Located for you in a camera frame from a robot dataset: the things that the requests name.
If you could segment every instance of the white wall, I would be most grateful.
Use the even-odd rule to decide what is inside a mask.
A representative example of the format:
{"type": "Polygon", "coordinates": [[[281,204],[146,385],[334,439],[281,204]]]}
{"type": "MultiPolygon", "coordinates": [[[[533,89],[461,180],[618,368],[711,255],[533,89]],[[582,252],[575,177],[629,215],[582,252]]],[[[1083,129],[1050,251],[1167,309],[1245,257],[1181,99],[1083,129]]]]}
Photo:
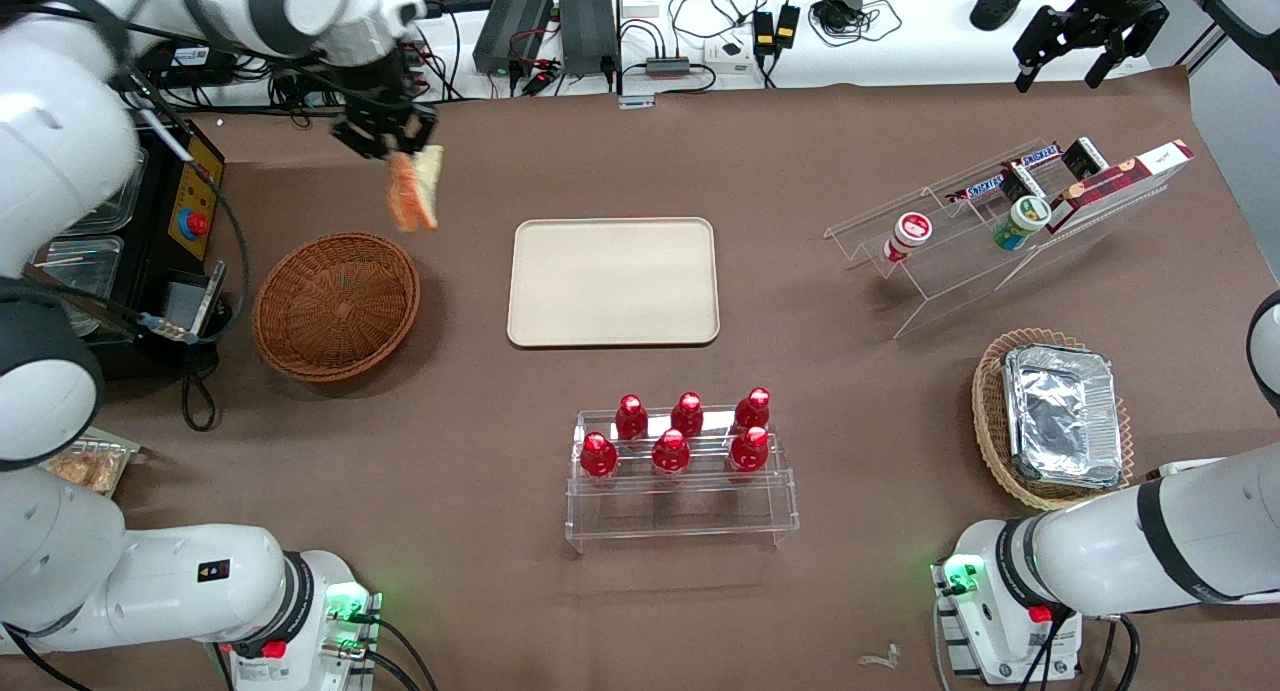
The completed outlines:
{"type": "MultiPolygon", "coordinates": [[[[1192,0],[1164,1],[1171,15],[1148,54],[1152,67],[1170,67],[1210,26],[1192,0]]],[[[1280,276],[1280,84],[1229,40],[1192,77],[1192,113],[1271,274],[1280,276]]]]}

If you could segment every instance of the white table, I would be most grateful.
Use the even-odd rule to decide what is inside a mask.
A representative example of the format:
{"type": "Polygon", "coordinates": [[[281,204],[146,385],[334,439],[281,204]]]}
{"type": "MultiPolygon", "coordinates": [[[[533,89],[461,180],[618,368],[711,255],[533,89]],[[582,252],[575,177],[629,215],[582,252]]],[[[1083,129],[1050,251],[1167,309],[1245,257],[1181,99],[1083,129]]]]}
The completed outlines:
{"type": "MultiPolygon", "coordinates": [[[[754,0],[735,0],[745,12],[754,6],[754,0]]],[[[969,24],[969,10],[975,0],[888,0],[902,18],[901,29],[881,41],[858,41],[841,49],[828,49],[817,38],[809,26],[809,6],[815,0],[792,0],[801,8],[800,26],[796,32],[795,49],[786,50],[773,73],[773,82],[781,88],[812,88],[827,84],[1011,84],[1018,75],[1018,61],[1012,45],[1025,29],[1028,22],[1039,6],[1066,8],[1069,0],[1021,0],[1018,12],[1007,24],[996,31],[978,31],[969,24]]],[[[783,0],[768,0],[765,9],[777,17],[783,0]]],[[[667,0],[659,0],[662,12],[658,18],[650,18],[664,31],[668,52],[675,52],[675,36],[667,17],[667,0]]],[[[489,79],[476,73],[471,63],[471,49],[484,26],[485,13],[460,13],[458,29],[462,35],[461,68],[457,70],[456,88],[468,99],[489,99],[492,90],[489,79]]],[[[868,35],[878,35],[881,24],[890,24],[891,18],[882,15],[868,35]]],[[[681,27],[712,32],[723,29],[726,22],[704,0],[687,3],[680,17],[681,27]]],[[[449,17],[420,20],[422,35],[430,41],[431,49],[447,61],[449,72],[454,65],[454,31],[449,17]]],[[[750,38],[749,26],[744,27],[744,38],[750,38]]],[[[681,54],[691,63],[701,61],[700,38],[681,36],[681,54]]],[[[559,38],[550,38],[543,45],[539,56],[558,58],[559,38]]],[[[653,42],[648,35],[628,32],[623,40],[621,68],[644,61],[652,56],[653,42]]],[[[1044,67],[1038,81],[1079,81],[1101,54],[1100,49],[1080,49],[1056,59],[1044,67]]],[[[1112,77],[1128,75],[1148,70],[1144,58],[1128,59],[1112,77]]],[[[439,99],[439,82],[433,81],[430,93],[425,99],[439,99]]],[[[658,90],[695,88],[704,84],[707,75],[691,75],[686,81],[649,81],[640,70],[627,74],[625,88],[627,93],[654,93],[658,90]]],[[[494,75],[499,97],[506,99],[508,86],[503,77],[494,75]]],[[[763,77],[758,70],[749,75],[719,75],[713,90],[758,90],[763,77]]],[[[608,84],[603,75],[589,75],[585,79],[567,79],[562,95],[604,93],[608,84]]],[[[552,95],[553,88],[541,95],[552,95]]],[[[228,86],[228,88],[209,90],[210,99],[218,104],[261,104],[265,102],[265,82],[257,84],[228,86]]]]}

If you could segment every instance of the red bottle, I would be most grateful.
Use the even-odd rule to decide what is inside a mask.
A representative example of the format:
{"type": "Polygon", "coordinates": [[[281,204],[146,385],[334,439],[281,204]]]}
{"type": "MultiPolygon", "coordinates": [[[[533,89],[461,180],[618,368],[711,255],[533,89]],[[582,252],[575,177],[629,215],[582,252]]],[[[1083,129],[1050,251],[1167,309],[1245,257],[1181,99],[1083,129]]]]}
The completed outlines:
{"type": "Polygon", "coordinates": [[[728,449],[724,468],[728,471],[759,471],[769,459],[769,433],[753,426],[740,433],[728,449]]]}
{"type": "Polygon", "coordinates": [[[613,415],[613,425],[618,429],[618,439],[630,441],[649,435],[649,412],[640,403],[640,395],[622,395],[618,413],[613,415]]]}
{"type": "Polygon", "coordinates": [[[684,433],[668,427],[653,445],[653,472],[659,476],[677,476],[687,467],[689,441],[685,441],[684,433]]]}
{"type": "Polygon", "coordinates": [[[733,425],[737,427],[767,427],[769,425],[769,392],[755,386],[733,409],[733,425]]]}
{"type": "Polygon", "coordinates": [[[590,431],[586,439],[582,439],[582,454],[577,463],[582,466],[582,471],[603,479],[618,467],[618,449],[604,438],[603,433],[590,431]]]}
{"type": "Polygon", "coordinates": [[[681,431],[685,439],[691,439],[703,433],[703,401],[695,392],[686,392],[680,397],[680,403],[671,409],[671,427],[681,431]]]}

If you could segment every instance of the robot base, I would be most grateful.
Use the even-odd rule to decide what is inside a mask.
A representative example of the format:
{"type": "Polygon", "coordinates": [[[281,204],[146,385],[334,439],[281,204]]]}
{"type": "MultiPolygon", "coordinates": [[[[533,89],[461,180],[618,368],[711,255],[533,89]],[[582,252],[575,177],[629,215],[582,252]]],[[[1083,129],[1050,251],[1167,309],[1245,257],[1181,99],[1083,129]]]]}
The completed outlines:
{"type": "Polygon", "coordinates": [[[374,610],[369,591],[334,554],[303,552],[301,555],[315,577],[307,618],[279,659],[243,659],[230,654],[228,671],[236,691],[343,691],[353,664],[364,665],[325,655],[320,649],[325,642],[362,640],[364,627],[333,619],[330,612],[374,610]]]}
{"type": "MultiPolygon", "coordinates": [[[[956,582],[970,587],[966,594],[946,596],[938,603],[942,609],[947,609],[947,600],[954,604],[960,631],[988,685],[1020,683],[1051,626],[1050,622],[1032,622],[1027,609],[1014,600],[1000,578],[996,540],[1004,526],[1001,521],[974,523],[956,541],[955,554],[942,566],[933,567],[938,595],[956,582]]],[[[1053,639],[1048,658],[1042,656],[1036,665],[1033,681],[1041,678],[1046,663],[1050,681],[1075,677],[1080,626],[1080,614],[1066,619],[1053,639]]]]}

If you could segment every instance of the wicker tray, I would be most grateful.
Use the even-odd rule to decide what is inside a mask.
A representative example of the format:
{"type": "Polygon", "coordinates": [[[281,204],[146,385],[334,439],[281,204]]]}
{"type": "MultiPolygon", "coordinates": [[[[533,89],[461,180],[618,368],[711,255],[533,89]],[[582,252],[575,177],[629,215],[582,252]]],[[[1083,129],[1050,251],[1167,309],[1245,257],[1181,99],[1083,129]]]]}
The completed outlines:
{"type": "Polygon", "coordinates": [[[1064,509],[1080,502],[1124,489],[1133,479],[1133,435],[1129,433],[1129,413],[1124,401],[1116,398],[1116,417],[1120,422],[1120,448],[1124,454],[1124,476],[1114,489],[1083,489],[1061,486],[1056,482],[1027,481],[1015,471],[1009,453],[1009,416],[1005,413],[1005,376],[1002,360],[1019,346],[1051,344],[1071,349],[1085,349],[1073,337],[1047,330],[1047,328],[1019,328],[987,346],[978,369],[973,374],[973,427],[978,433],[978,448],[992,476],[1015,499],[1042,511],[1064,509]]]}
{"type": "Polygon", "coordinates": [[[380,235],[321,235],[276,264],[253,305],[253,340],[271,369],[312,384],[378,366],[417,317],[413,260],[380,235]]]}

